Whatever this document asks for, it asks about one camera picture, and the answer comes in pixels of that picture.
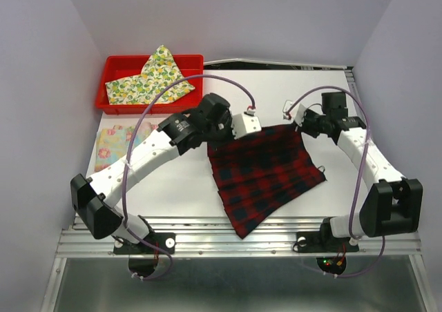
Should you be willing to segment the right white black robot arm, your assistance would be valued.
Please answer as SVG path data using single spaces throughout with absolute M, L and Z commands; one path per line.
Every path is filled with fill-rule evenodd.
M 359 211 L 351 208 L 349 215 L 328 217 L 318 231 L 302 234 L 300 251 L 330 251 L 341 244 L 357 251 L 360 237 L 416 232 L 423 198 L 420 181 L 408 179 L 384 157 L 368 125 L 349 116 L 344 92 L 324 92 L 321 97 L 321 113 L 298 104 L 294 121 L 313 138 L 331 138 L 357 169 L 357 184 L 365 184 L 368 194 Z

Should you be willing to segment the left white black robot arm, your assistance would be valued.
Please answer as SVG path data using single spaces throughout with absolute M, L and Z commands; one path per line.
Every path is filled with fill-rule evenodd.
M 130 242 L 140 253 L 153 247 L 153 235 L 146 223 L 120 213 L 117 203 L 156 168 L 183 155 L 203 142 L 224 143 L 244 135 L 244 114 L 232 115 L 229 103 L 210 93 L 196 108 L 175 113 L 162 121 L 144 141 L 110 168 L 90 177 L 78 174 L 70 189 L 73 208 L 96 240 L 114 235 Z

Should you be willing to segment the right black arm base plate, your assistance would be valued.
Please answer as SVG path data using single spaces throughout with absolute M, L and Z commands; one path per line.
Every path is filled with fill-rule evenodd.
M 301 231 L 297 232 L 292 250 L 297 253 L 355 253 L 359 252 L 359 246 L 351 245 L 349 238 L 324 236 L 318 231 Z

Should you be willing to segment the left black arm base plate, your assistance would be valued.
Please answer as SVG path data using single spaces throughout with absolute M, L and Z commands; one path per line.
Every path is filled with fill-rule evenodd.
M 150 233 L 144 240 L 171 255 L 175 252 L 175 233 Z M 113 253 L 116 255 L 154 255 L 157 251 L 142 243 L 132 243 L 119 238 L 114 241 Z

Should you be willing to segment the red navy plaid skirt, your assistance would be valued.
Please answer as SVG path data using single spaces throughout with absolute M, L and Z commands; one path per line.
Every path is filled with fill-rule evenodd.
M 264 127 L 223 146 L 208 146 L 207 155 L 224 211 L 241 239 L 280 207 L 326 180 L 291 124 Z

